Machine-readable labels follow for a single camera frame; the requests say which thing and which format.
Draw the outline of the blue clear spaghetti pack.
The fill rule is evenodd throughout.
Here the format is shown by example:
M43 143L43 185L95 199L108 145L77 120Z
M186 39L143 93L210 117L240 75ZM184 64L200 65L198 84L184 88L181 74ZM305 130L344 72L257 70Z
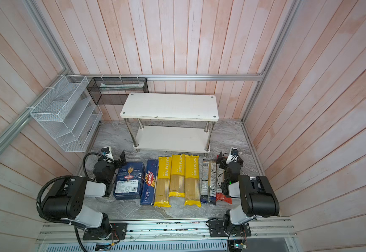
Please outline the blue clear spaghetti pack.
M203 159L201 168L200 201L202 204L216 205L217 164Z

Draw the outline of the red clear spaghetti pack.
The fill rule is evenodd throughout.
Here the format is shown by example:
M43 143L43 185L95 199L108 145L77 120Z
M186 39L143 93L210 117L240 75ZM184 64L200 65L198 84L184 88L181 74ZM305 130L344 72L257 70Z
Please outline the red clear spaghetti pack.
M224 182L224 169L217 165L217 186L216 186L216 201L232 204L232 198L226 196L222 192L222 184Z

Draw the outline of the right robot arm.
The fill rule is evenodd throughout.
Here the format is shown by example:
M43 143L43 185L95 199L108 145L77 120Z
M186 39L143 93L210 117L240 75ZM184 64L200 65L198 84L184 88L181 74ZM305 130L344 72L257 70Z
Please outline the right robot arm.
M279 215L279 202L266 176L241 174L243 159L236 153L220 153L216 164L223 170L219 187L225 196L240 199L240 205L224 215L223 228L229 236L244 233L245 225L257 217Z

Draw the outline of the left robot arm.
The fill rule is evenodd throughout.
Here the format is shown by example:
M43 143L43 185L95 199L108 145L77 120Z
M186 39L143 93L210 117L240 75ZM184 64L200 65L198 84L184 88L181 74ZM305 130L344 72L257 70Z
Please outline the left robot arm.
M86 160L91 155L98 157L94 178L88 176L86 169ZM112 223L106 213L88 207L84 200L108 197L116 170L126 164L125 152L114 159L110 147L102 148L100 153L87 153L82 161L84 176L63 175L43 185L36 201L39 216L51 223L73 226L79 242L125 239L127 223Z

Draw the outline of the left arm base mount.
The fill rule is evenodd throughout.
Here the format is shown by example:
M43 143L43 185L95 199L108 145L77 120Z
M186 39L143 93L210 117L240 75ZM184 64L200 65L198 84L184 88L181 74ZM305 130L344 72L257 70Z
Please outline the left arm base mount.
M85 231L83 240L124 240L127 233L127 223L109 223L98 228Z

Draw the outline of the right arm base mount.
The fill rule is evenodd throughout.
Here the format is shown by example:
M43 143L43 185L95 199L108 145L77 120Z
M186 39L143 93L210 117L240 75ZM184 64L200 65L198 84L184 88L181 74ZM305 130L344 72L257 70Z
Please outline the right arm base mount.
M227 221L212 218L206 221L206 226L209 229L211 237L250 237L252 236L248 224L233 225Z

